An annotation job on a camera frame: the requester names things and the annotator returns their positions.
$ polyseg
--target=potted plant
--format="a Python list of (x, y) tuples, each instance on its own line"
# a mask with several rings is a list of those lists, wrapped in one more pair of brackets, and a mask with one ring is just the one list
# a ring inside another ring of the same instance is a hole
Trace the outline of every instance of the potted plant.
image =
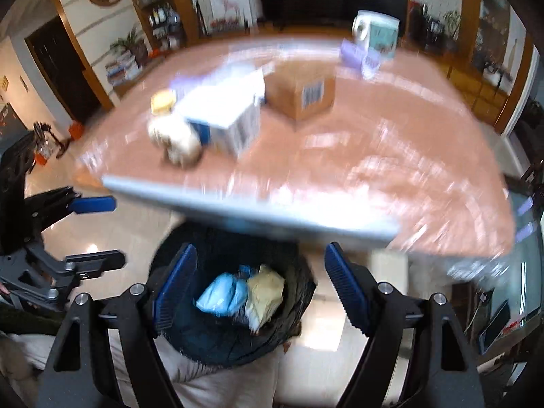
[(142, 66), (148, 59), (148, 48), (140, 32), (136, 32), (136, 26), (132, 28), (126, 38), (118, 38), (117, 41), (110, 45), (110, 49), (117, 54), (122, 54), (129, 50), (138, 66)]
[(444, 47), (452, 53), (457, 52), (457, 43), (455, 40), (457, 39), (460, 24), (461, 14), (459, 11), (447, 11), (444, 14)]

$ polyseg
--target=tiled floor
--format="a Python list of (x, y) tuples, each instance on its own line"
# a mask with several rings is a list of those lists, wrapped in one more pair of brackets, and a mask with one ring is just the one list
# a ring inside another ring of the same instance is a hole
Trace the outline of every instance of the tiled floor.
[[(519, 175), (508, 145), (493, 130), (482, 131), (503, 171)], [(71, 184), (80, 143), (75, 143), (61, 160), (37, 167), (28, 177), (27, 193)], [(95, 192), (83, 191), (88, 196)], [(118, 208), (110, 214), (70, 215), (44, 232), (46, 248), (58, 258), (98, 250), (120, 249), (127, 254), (127, 266), (87, 280), (74, 294), (86, 291), (95, 299), (122, 293), (134, 282), (145, 282), (149, 264), (162, 238), (181, 217), (169, 210), (153, 208), (118, 198)], [(318, 282), (314, 301), (303, 318), (303, 333), (284, 357), (279, 372), (279, 402), (303, 406), (334, 406), (344, 391), (366, 344), (366, 338), (350, 326), (323, 265), (320, 248), (303, 246)], [(396, 252), (358, 253), (353, 260), (369, 266), (379, 281), (389, 281), (401, 292), (409, 289), (408, 259)], [(431, 280), (410, 284), (412, 293), (428, 297), (436, 291)], [(407, 362), (400, 360), (398, 366)], [(401, 385), (390, 387), (391, 400)]]

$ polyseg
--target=blue plastic bag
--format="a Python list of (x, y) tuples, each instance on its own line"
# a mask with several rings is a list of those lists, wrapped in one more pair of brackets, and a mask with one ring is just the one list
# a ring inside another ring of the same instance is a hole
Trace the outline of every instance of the blue plastic bag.
[(232, 316), (248, 299), (248, 286), (243, 279), (223, 273), (214, 279), (198, 298), (195, 305), (205, 313), (215, 316)]

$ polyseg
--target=dark door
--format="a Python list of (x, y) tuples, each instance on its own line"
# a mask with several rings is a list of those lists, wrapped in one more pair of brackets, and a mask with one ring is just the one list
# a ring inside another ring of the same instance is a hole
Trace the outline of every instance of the dark door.
[(27, 38), (29, 48), (51, 89), (70, 116), (85, 124), (100, 102), (83, 76), (83, 64), (64, 29), (55, 17)]

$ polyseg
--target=black trash bag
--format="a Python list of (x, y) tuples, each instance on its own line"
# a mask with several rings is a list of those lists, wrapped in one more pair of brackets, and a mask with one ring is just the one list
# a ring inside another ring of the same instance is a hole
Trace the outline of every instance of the black trash bag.
[[(163, 334), (181, 354), (208, 366), (250, 363), (289, 339), (312, 300), (316, 284), (306, 259), (294, 242), (218, 230), (195, 222), (176, 227), (154, 256), (150, 275), (167, 267), (183, 243), (197, 250), (197, 272), (176, 308), (173, 325)], [(195, 301), (221, 273), (236, 273), (241, 264), (266, 264), (284, 279), (284, 299), (258, 335), (230, 317), (216, 317), (195, 307)]]

